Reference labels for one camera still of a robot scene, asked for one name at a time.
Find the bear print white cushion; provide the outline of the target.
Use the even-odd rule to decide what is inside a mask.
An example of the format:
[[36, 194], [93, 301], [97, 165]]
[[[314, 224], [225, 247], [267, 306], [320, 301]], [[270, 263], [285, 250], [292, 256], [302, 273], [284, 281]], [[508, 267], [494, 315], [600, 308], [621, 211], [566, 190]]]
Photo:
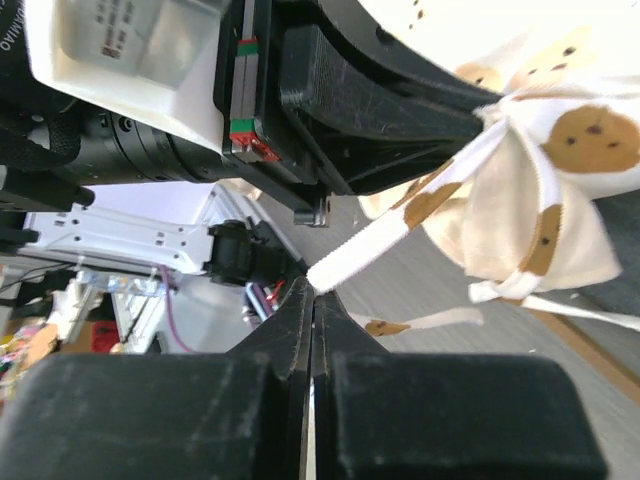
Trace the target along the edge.
[[634, 1], [367, 1], [405, 46], [490, 97], [482, 131], [435, 172], [361, 199], [370, 223], [307, 274], [323, 294], [422, 227], [473, 278], [470, 301], [596, 319], [545, 298], [621, 271], [598, 198], [639, 186]]

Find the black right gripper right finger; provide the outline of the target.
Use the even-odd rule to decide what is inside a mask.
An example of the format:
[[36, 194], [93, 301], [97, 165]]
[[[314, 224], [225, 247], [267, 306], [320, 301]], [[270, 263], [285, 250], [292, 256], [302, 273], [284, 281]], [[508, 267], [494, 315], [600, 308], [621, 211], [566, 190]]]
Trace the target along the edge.
[[533, 355], [393, 353], [334, 294], [317, 298], [321, 479], [604, 479], [576, 387]]

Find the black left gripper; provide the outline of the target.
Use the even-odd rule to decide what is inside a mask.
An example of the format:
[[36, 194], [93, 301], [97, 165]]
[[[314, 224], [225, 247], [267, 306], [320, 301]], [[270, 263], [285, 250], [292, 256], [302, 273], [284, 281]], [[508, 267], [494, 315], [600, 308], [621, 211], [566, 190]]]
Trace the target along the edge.
[[290, 27], [276, 1], [233, 1], [221, 23], [214, 101], [235, 176], [325, 227], [331, 194], [369, 194], [435, 170], [479, 134], [500, 95], [395, 39], [357, 1], [317, 1]]

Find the wooden pet bed frame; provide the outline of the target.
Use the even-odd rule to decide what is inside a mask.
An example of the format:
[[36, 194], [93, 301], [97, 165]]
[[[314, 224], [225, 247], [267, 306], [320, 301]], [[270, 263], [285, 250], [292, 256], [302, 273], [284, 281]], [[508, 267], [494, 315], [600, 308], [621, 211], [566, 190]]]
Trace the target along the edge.
[[527, 310], [617, 390], [639, 403], [639, 377], [626, 364], [574, 325], [567, 316], [531, 307]]

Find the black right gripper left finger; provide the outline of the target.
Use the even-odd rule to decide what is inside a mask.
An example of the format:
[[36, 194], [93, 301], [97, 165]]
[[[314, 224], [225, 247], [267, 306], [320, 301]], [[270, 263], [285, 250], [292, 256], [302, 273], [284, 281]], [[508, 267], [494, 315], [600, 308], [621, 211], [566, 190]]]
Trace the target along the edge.
[[302, 479], [314, 292], [222, 354], [54, 354], [1, 418], [5, 479]]

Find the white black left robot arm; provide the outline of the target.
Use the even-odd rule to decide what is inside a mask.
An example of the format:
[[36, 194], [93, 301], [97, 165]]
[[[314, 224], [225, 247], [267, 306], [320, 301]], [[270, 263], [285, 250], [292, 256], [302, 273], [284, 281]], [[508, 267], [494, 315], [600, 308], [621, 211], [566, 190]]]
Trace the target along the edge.
[[357, 1], [5, 1], [1, 208], [237, 179], [322, 227], [331, 195], [435, 170], [497, 100]]

